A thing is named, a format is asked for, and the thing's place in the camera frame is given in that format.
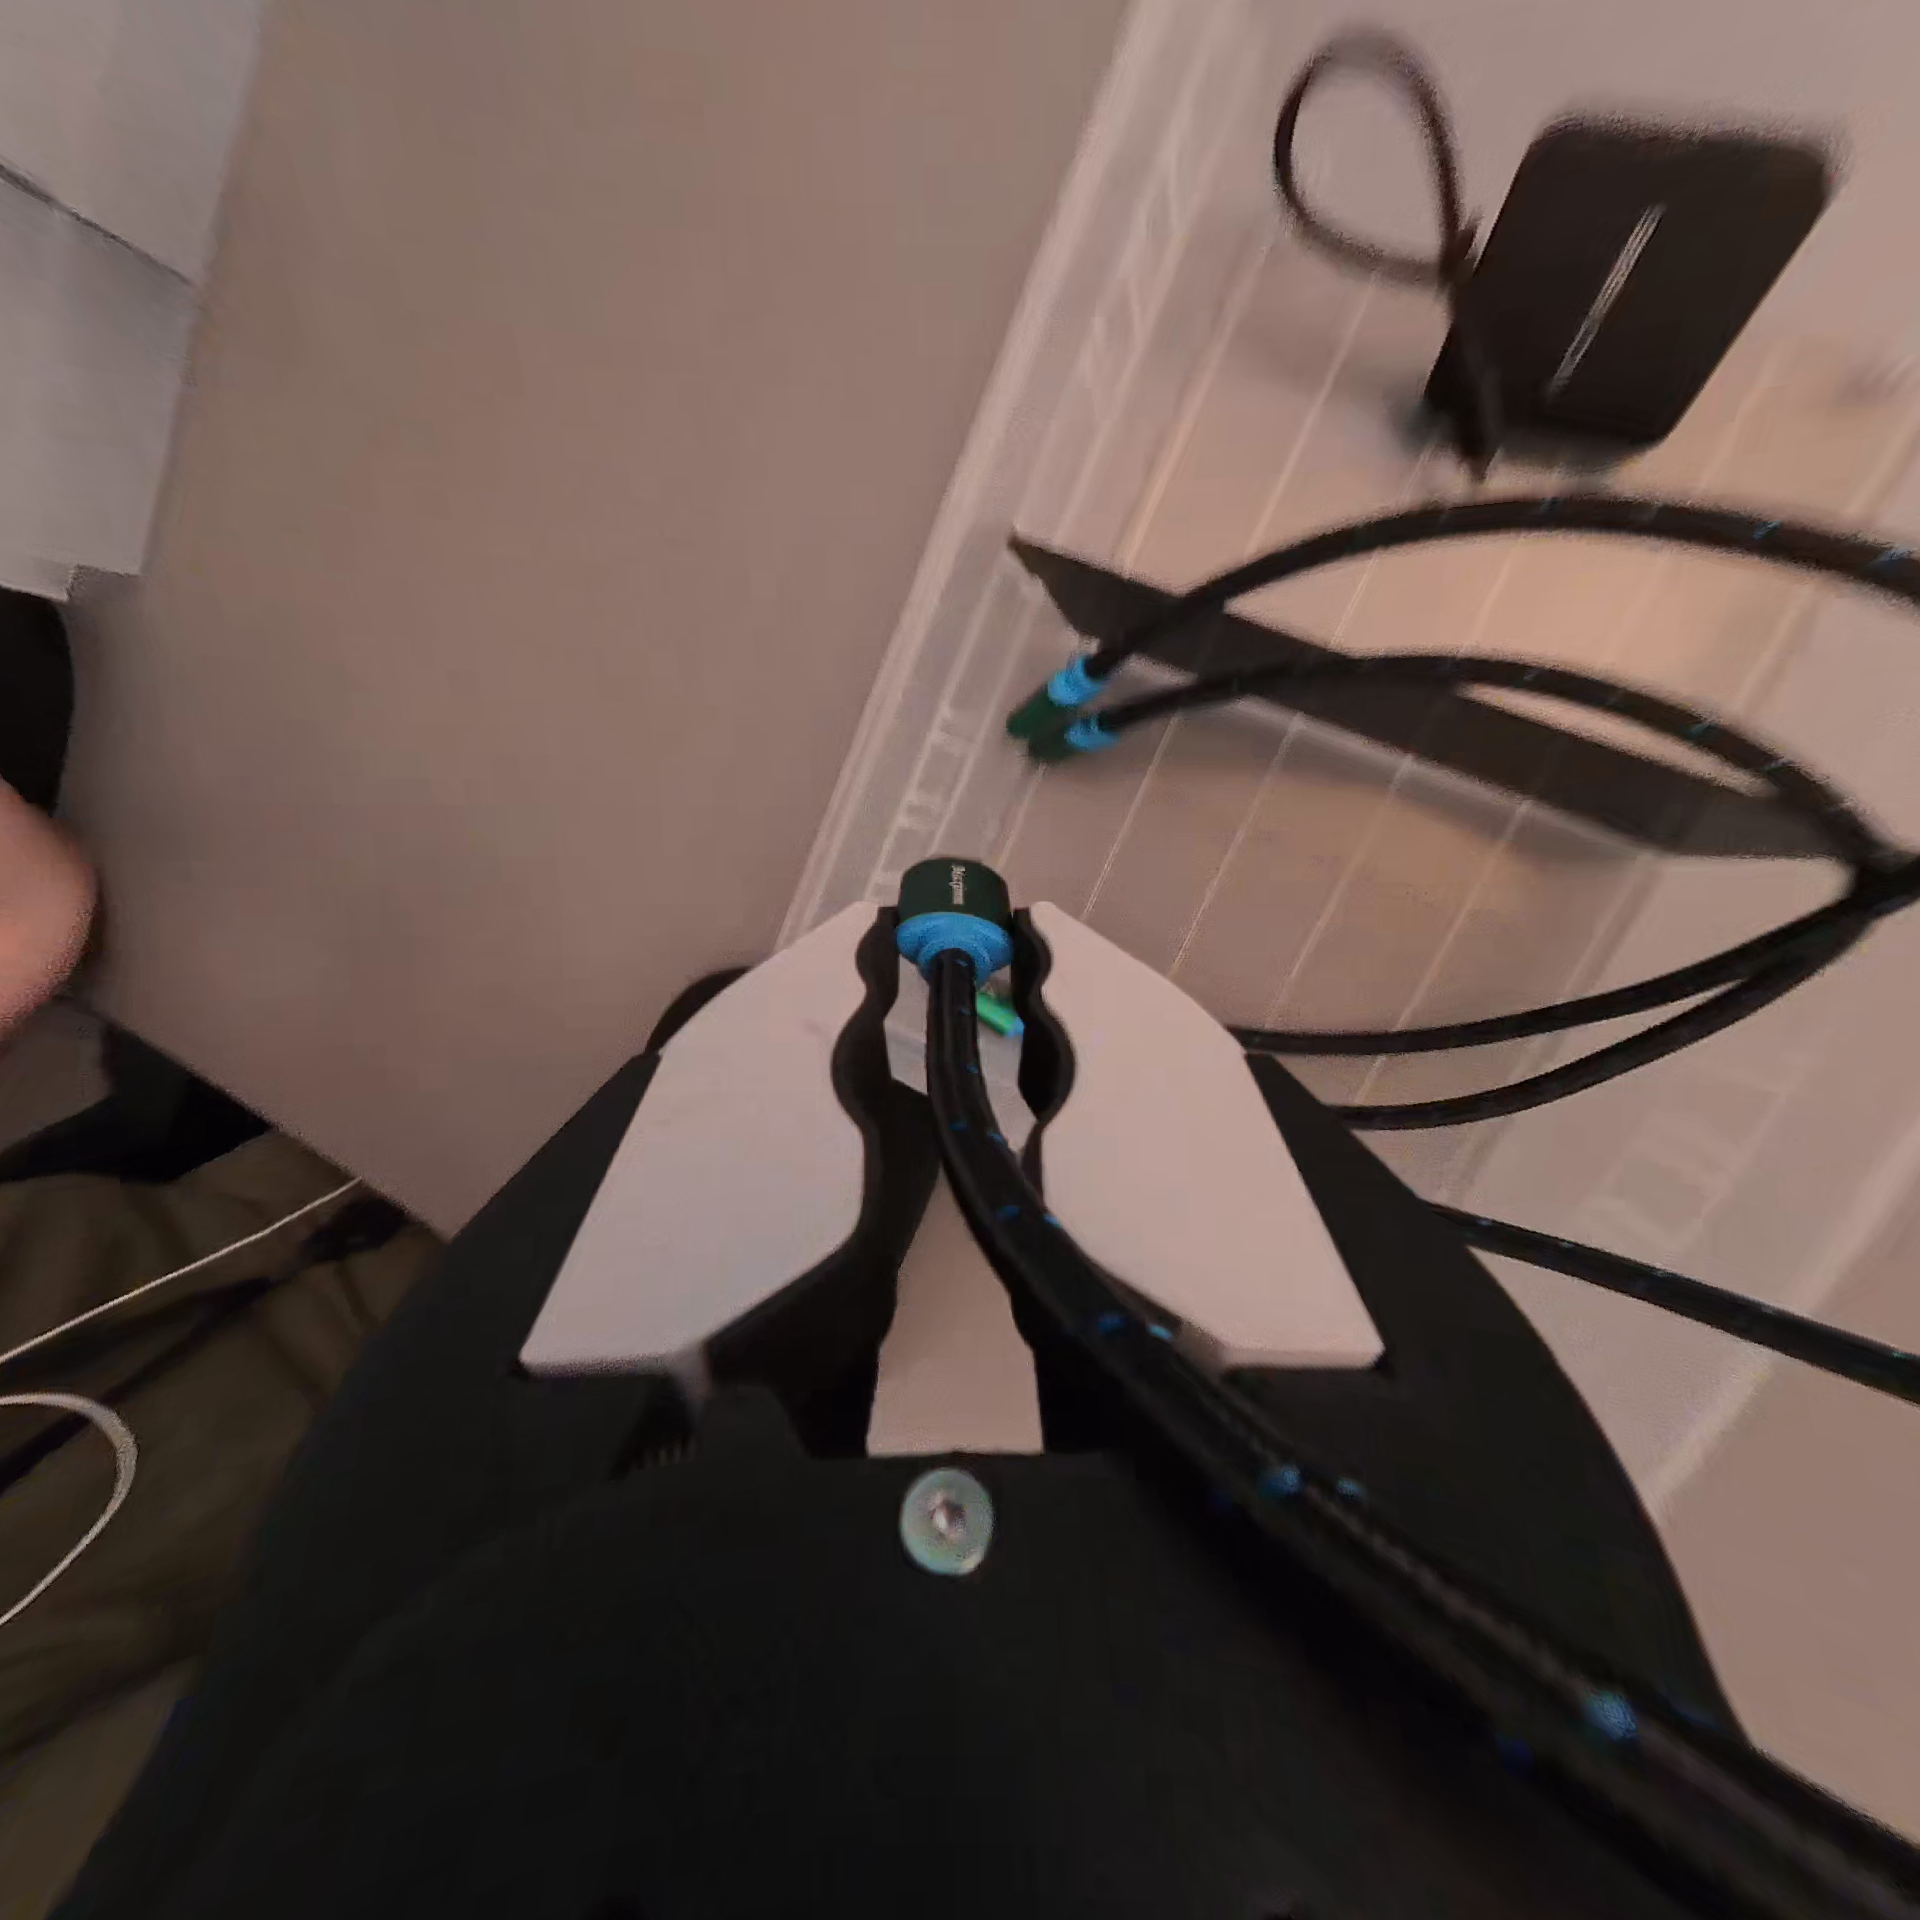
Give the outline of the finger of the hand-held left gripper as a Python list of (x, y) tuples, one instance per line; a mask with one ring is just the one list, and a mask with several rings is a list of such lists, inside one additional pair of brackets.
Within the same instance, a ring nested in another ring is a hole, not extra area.
[(264, 2), (3, 2), (3, 586), (137, 574)]

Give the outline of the clear plastic bin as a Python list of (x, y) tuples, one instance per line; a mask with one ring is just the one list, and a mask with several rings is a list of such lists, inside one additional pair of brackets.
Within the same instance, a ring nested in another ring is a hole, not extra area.
[[(1005, 738), (1005, 710), (1081, 648), (1008, 536), (1182, 586), (1466, 491), (1384, 416), (1441, 342), (1430, 300), (1308, 264), (1259, 185), (1289, 74), (1360, 14), (1409, 21), (1400, 2), (1135, 2), (783, 940), (955, 846), (1222, 1018), (1392, 1028), (1628, 985), (1826, 897), (1834, 866), (1642, 855), (1308, 718), (1154, 722), (1145, 746), (1058, 774)], [(1807, 325), (1761, 323), (1620, 485), (1916, 532), (1916, 351)], [(1595, 668), (1752, 723), (1916, 837), (1913, 619), (1761, 574), (1489, 539), (1336, 565), (1250, 614), (1348, 652)], [(1381, 1137), (1378, 1155), (1441, 1203), (1916, 1349), (1916, 1013), (1899, 989), (1916, 989), (1909, 926), (1614, 1090)], [(1657, 1517), (1698, 1523), (1762, 1469), (1916, 1471), (1916, 1405), (1525, 1261), (1498, 1277)]]

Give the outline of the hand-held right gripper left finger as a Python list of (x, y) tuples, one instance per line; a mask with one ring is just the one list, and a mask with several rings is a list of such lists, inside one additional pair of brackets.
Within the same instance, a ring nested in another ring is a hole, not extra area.
[(896, 915), (849, 906), (649, 1053), (650, 1076), (520, 1344), (533, 1379), (765, 1387), (864, 1451), (900, 1270), (942, 1159), (891, 1074)]

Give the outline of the black bin divider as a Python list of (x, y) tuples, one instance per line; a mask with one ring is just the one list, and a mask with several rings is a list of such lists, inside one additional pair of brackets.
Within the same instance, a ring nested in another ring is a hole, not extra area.
[[(1011, 536), (1011, 556), (1048, 596), (1058, 612), (1083, 640), (1116, 640), (1173, 603), (1173, 592), (1102, 564), (1072, 556), (1036, 539)], [(1174, 670), (1251, 668), (1262, 660), (1334, 656), (1315, 640), (1269, 628), (1243, 614), (1209, 614), (1192, 633), (1154, 640), (1151, 665)], [(1251, 694), (1244, 710), (1262, 718), (1308, 718), (1348, 742), (1381, 757), (1498, 786), (1506, 797), (1532, 797), (1551, 810), (1606, 829), (1663, 855), (1690, 857), (1796, 857), (1814, 860), (1848, 855), (1784, 801), (1743, 794), (1721, 776), (1690, 774), (1677, 761), (1620, 747), (1546, 718), (1489, 708), (1473, 694), (1435, 687), (1330, 681)]]

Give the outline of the black square adapter hub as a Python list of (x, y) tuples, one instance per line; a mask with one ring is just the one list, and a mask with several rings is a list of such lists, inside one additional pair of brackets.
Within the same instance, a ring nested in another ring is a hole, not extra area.
[(1800, 132), (1551, 121), (1461, 295), (1493, 450), (1601, 466), (1663, 443), (1829, 195), (1834, 152)]

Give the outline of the person's left hand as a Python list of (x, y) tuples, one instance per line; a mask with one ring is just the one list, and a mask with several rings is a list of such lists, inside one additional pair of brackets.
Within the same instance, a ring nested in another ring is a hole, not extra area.
[(67, 985), (99, 899), (76, 838), (3, 779), (3, 1039)]

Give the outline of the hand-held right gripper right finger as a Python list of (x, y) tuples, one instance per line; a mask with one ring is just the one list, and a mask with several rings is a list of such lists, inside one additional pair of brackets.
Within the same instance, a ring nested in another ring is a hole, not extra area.
[(1053, 904), (1019, 985), (1024, 1161), (1072, 1242), (1213, 1373), (1365, 1373), (1381, 1333), (1250, 1055)]

